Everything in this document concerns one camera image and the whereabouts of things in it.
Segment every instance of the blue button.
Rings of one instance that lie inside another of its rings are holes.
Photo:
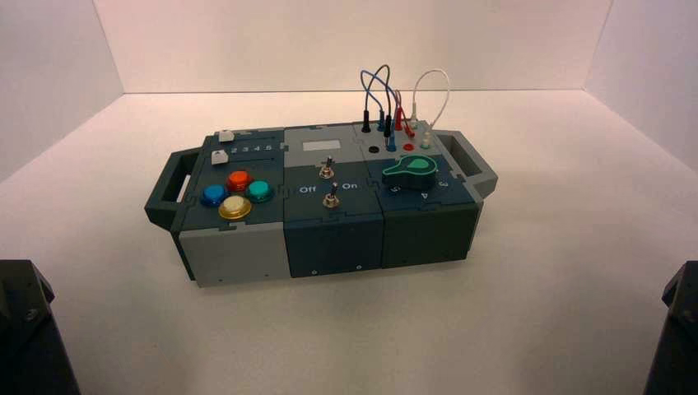
[[[218,207],[227,197],[228,193],[223,185],[209,185],[203,190],[201,204],[204,206]]]

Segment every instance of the white table surface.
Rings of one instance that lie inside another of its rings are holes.
[[[425,93],[420,115],[440,93]],[[468,259],[200,289],[143,206],[220,128],[357,120],[360,93],[125,95],[0,184],[90,394],[640,393],[698,175],[583,91],[456,92],[500,176]]]

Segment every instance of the white rectangular label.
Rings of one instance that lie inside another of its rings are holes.
[[[342,148],[339,140],[323,140],[321,142],[304,142],[303,151],[318,151],[318,150],[338,150]]]

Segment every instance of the round arcade button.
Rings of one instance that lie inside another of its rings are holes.
[[[228,196],[228,192],[223,185],[209,185],[201,194],[201,204],[209,207],[218,207]]]
[[[272,187],[269,186],[269,183],[261,180],[253,181],[247,187],[247,197],[249,200],[255,203],[266,202],[272,198],[273,192],[274,191]]]
[[[240,192],[244,191],[252,181],[252,177],[246,171],[234,171],[228,175],[226,187],[231,192]]]
[[[218,214],[227,220],[239,220],[252,211],[252,203],[241,196],[231,196],[218,207]]]

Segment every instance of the white wire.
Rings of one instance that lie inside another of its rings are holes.
[[[415,87],[414,89],[412,89],[412,114],[410,115],[410,119],[416,120],[416,89],[419,86],[421,79],[431,74],[432,72],[440,72],[444,75],[444,78],[446,78],[446,99],[444,100],[444,105],[441,106],[441,110],[439,110],[439,113],[436,115],[436,118],[434,118],[434,120],[430,123],[430,128],[433,128],[436,121],[438,121],[441,117],[441,114],[444,112],[446,105],[449,103],[449,96],[451,95],[451,80],[449,79],[449,75],[446,74],[444,70],[440,68],[432,68],[431,70],[424,72],[424,74],[422,74],[421,77],[419,77],[419,79],[416,80]]]

